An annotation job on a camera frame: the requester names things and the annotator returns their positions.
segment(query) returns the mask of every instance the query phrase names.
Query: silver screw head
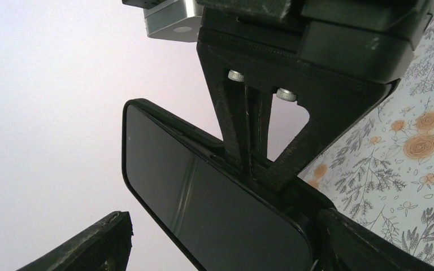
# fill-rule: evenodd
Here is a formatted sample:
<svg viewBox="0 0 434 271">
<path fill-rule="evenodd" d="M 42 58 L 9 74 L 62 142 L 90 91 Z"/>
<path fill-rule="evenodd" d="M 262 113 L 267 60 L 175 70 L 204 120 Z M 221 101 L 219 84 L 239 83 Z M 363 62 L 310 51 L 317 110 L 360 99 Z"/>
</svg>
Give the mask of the silver screw head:
<svg viewBox="0 0 434 271">
<path fill-rule="evenodd" d="M 240 72 L 236 72 L 234 70 L 229 71 L 228 75 L 229 79 L 236 82 L 243 82 L 244 81 L 244 75 Z"/>
<path fill-rule="evenodd" d="M 295 102 L 297 100 L 297 95 L 287 89 L 279 88 L 277 89 L 277 98 L 286 100 L 287 102 Z"/>
</svg>

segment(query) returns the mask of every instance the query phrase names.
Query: leaf pattern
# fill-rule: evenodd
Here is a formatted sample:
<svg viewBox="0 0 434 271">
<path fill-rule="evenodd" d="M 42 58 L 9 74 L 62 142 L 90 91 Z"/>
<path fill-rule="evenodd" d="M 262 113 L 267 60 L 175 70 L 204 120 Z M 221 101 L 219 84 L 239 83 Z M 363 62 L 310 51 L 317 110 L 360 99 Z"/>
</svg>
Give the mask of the leaf pattern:
<svg viewBox="0 0 434 271">
<path fill-rule="evenodd" d="M 434 266 L 434 16 L 397 90 L 312 169 L 338 210 Z"/>
</svg>

